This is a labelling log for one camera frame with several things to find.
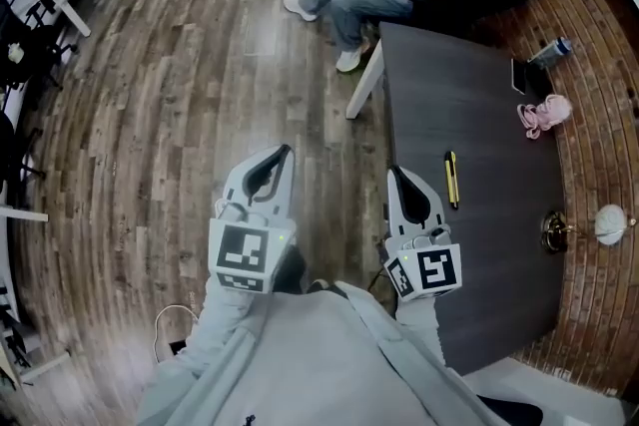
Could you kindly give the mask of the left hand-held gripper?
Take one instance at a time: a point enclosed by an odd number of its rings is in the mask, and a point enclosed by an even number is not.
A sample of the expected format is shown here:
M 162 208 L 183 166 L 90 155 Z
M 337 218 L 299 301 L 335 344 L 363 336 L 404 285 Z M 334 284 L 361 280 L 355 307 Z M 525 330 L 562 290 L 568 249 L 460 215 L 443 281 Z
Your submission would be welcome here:
M 295 153 L 289 145 L 261 150 L 235 165 L 209 223 L 208 266 L 219 285 L 268 294 L 296 240 L 289 219 Z

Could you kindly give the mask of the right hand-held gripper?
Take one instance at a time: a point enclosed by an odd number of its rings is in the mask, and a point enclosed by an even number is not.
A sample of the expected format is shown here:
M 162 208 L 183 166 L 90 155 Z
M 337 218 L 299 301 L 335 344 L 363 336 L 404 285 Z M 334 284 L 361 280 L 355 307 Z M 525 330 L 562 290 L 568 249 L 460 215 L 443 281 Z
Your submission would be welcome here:
M 438 193 L 400 166 L 388 169 L 386 184 L 391 237 L 384 242 L 388 259 L 383 267 L 399 300 L 436 297 L 460 288 L 460 245 L 451 242 Z

